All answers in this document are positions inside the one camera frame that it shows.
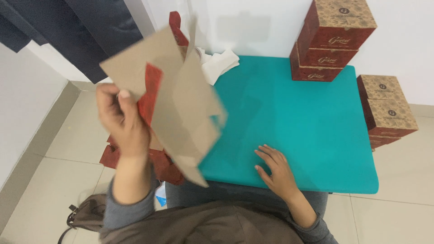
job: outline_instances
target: teal table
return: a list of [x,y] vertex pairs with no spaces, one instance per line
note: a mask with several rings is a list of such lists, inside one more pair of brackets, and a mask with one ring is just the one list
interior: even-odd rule
[[215,88],[229,116],[199,165],[207,180],[266,188],[253,151],[268,144],[287,157],[301,190],[378,191],[353,66],[333,82],[292,81],[288,58],[240,56]]

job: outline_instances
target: stacked boxes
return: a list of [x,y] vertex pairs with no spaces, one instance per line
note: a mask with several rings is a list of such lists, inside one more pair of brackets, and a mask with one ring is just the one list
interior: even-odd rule
[[357,85],[371,148],[395,142],[418,130],[395,76],[360,75]]
[[293,80],[333,81],[376,28],[364,0],[313,0],[289,57]]

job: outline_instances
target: person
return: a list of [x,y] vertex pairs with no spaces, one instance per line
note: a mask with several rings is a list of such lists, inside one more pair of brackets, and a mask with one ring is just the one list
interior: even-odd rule
[[154,210],[156,180],[148,160],[150,130],[130,93],[113,84],[96,90],[99,119],[121,149],[110,182],[103,244],[337,243],[322,219],[328,193],[300,191],[285,156],[268,145],[252,150],[269,189],[208,181],[166,184],[168,208]]

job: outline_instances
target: hand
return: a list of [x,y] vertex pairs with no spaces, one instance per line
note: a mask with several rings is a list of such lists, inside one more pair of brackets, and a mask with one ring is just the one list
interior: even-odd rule
[[289,202],[300,190],[296,185],[288,161],[281,152],[265,144],[264,146],[259,146],[259,149],[261,151],[255,150],[255,153],[258,154],[271,169],[271,175],[269,176],[259,165],[255,165],[255,169],[270,190],[281,197],[285,202]]
[[149,129],[140,117],[137,103],[130,93],[119,90],[114,84],[102,84],[96,88],[96,103],[99,120],[114,137],[121,155],[146,158],[150,142]]

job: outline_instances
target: gray sleeve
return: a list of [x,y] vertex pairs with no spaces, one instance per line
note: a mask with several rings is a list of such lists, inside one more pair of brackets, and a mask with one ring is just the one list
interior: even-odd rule
[[108,186],[107,202],[104,213],[104,228],[119,229],[127,225],[139,222],[155,212],[155,175],[152,173],[151,190],[148,195],[138,203],[132,205],[122,205],[113,197],[113,179]]
[[330,233],[326,222],[319,217],[319,213],[315,223],[310,228],[303,228],[296,224],[291,216],[286,219],[291,223],[297,234],[300,236],[304,244],[338,244],[334,236]]

